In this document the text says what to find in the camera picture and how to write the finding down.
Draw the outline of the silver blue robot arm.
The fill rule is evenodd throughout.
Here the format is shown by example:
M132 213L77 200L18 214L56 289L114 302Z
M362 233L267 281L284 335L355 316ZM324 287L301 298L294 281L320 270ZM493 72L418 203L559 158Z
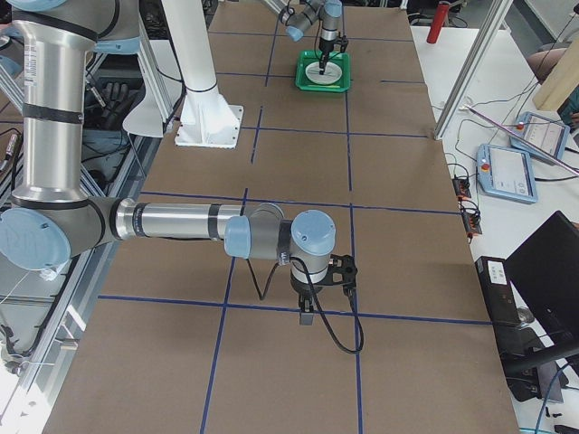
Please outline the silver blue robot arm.
M136 237L223 243L239 259L290 265L304 325L322 311L333 282L336 228L324 212L292 220L272 203L138 203L81 190L86 57L136 53L142 31L135 1L15 1L24 37L24 174L1 216L1 251L16 266L43 270L99 245Z
M344 52L347 47L347 38L338 30L342 19L343 6L338 0L307 1L301 12L296 12L286 4L278 13L279 21L286 26L286 34L294 41L301 39L305 32L314 24L319 24L318 29L318 71L320 75L326 72L330 61L330 54L335 46L340 46Z

